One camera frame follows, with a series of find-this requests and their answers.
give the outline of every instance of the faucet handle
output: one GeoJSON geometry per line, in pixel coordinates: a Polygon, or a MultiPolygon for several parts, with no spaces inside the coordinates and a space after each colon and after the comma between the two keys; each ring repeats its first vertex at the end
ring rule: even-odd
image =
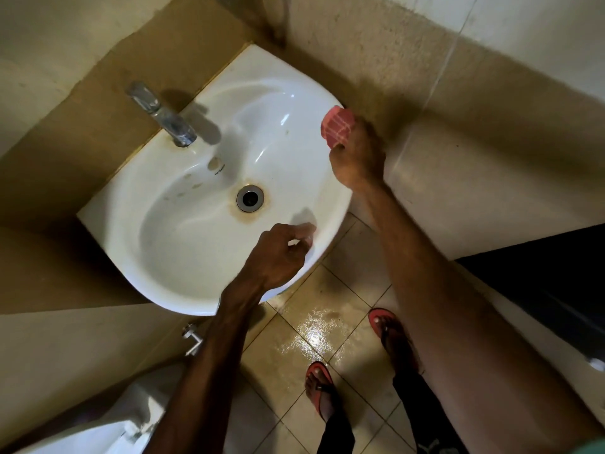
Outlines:
{"type": "Polygon", "coordinates": [[[157,113],[162,108],[162,104],[155,94],[142,81],[132,82],[126,89],[126,93],[148,114],[157,113]]]}

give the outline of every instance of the pink soap bar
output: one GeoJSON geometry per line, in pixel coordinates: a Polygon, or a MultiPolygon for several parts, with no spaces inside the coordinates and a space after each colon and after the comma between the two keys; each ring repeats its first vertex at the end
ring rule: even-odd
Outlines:
{"type": "Polygon", "coordinates": [[[351,110],[334,106],[321,122],[321,136],[332,149],[337,144],[344,144],[347,141],[354,125],[355,116],[351,110]]]}

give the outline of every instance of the faucet spout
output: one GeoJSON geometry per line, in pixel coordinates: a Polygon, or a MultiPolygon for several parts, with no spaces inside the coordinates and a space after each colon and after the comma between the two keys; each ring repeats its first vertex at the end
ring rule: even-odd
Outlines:
{"type": "Polygon", "coordinates": [[[170,134],[175,145],[184,148],[197,138],[193,127],[181,115],[162,105],[145,83],[133,82],[126,93],[170,134]]]}

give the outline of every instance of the right hand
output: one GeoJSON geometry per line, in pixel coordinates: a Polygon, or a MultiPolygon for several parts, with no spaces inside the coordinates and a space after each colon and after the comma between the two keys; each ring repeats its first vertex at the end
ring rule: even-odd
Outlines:
{"type": "Polygon", "coordinates": [[[355,117],[355,126],[347,142],[330,150],[334,175],[353,192],[383,182],[385,159],[382,140],[374,127],[360,117],[355,117]]]}

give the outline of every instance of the sink basin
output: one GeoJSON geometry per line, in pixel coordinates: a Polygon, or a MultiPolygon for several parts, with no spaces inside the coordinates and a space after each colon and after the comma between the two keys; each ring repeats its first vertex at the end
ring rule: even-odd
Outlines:
{"type": "Polygon", "coordinates": [[[332,174],[320,135],[323,116],[338,104],[250,45],[183,110],[198,139],[178,148],[161,130],[78,217],[133,287],[192,315],[215,314],[262,231],[313,222],[304,267],[267,300],[310,269],[347,212],[351,192],[332,174]],[[244,209],[260,208],[244,212],[238,198],[244,209]]]}

